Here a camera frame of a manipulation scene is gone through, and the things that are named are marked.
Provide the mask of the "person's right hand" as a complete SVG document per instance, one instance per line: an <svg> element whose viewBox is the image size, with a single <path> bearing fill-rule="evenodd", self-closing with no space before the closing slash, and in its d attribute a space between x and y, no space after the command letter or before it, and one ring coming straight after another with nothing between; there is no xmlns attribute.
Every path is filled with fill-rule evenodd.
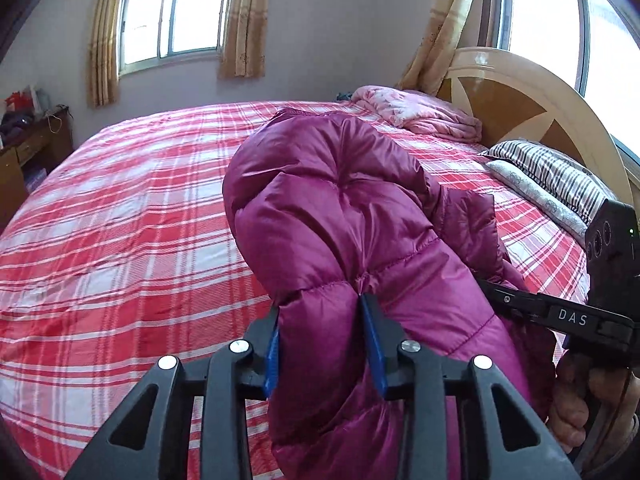
<svg viewBox="0 0 640 480"><path fill-rule="evenodd" d="M581 448L591 434L588 402L605 408L613 419L604 437L582 465L584 479L639 477L639 378L631 370L592 368L584 376L578 357L567 352L556 367L547 427L565 453Z"/></svg>

